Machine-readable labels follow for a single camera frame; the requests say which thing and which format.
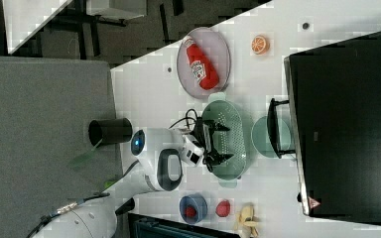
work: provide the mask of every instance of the screw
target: screw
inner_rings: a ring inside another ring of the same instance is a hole
[[[302,27],[304,30],[307,30],[311,25],[309,23],[303,23]]]

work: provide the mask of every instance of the red bottle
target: red bottle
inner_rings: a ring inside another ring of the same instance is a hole
[[[211,61],[190,36],[184,38],[190,68],[199,86],[210,90],[218,84],[218,74]]]

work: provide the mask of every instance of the blue bowl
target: blue bowl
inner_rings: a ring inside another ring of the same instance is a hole
[[[186,210],[188,206],[192,206],[196,211],[196,215],[194,217],[186,217]],[[192,194],[182,197],[181,203],[179,205],[179,210],[181,212],[181,216],[187,224],[197,224],[205,218],[208,212],[208,206],[206,205],[206,201],[200,194]]]

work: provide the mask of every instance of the table surface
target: table surface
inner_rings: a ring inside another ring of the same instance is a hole
[[[2,0],[8,54],[14,53],[72,0]]]
[[[310,23],[307,30],[302,29],[304,22]],[[286,56],[381,31],[381,1],[275,0],[211,29],[224,37],[231,54],[227,99],[248,111],[256,121],[267,115],[272,97],[287,98],[283,65]],[[271,40],[271,49],[263,56],[251,52],[251,41],[258,34]],[[168,128],[183,118],[188,109],[200,113],[207,105],[207,100],[194,99],[181,87],[176,72],[180,43],[111,70],[116,115],[129,118],[135,130]],[[282,106],[281,114],[289,117],[288,107]],[[135,159],[130,144],[122,147],[125,170]],[[132,212],[185,223],[179,214],[179,201],[186,194],[200,192],[209,209],[197,226],[233,232],[234,214],[244,203],[253,202],[261,237],[381,237],[379,226],[304,216],[296,201],[296,162],[268,159],[258,153],[252,156],[255,163],[238,181],[237,188],[221,187],[202,165],[184,165],[185,176],[178,189],[137,195],[137,206]],[[231,215],[226,218],[214,214],[221,199],[232,203]]]

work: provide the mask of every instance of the red apple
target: red apple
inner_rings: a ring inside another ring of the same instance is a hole
[[[217,208],[215,209],[215,213],[219,217],[226,217],[230,214],[230,202],[228,200],[223,200],[218,203]]]

